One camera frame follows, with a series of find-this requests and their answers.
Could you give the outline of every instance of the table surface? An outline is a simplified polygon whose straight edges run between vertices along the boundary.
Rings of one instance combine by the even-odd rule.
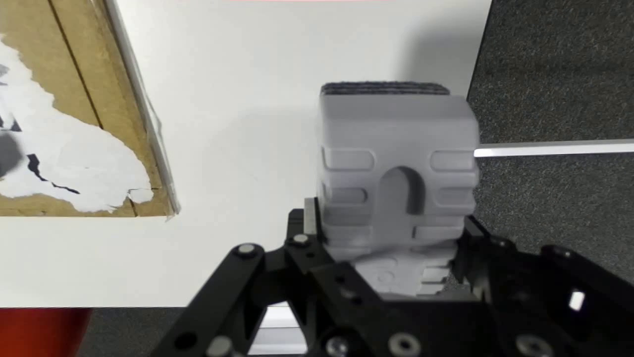
[[[2,305],[184,305],[240,242],[282,244],[315,192],[319,85],[426,79],[466,95],[490,0],[117,0],[180,212],[2,220]]]

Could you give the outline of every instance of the gray 3d-printed object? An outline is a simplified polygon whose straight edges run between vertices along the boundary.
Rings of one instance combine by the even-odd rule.
[[[329,83],[321,105],[331,254],[379,291],[438,291],[476,208],[474,111],[430,83]]]

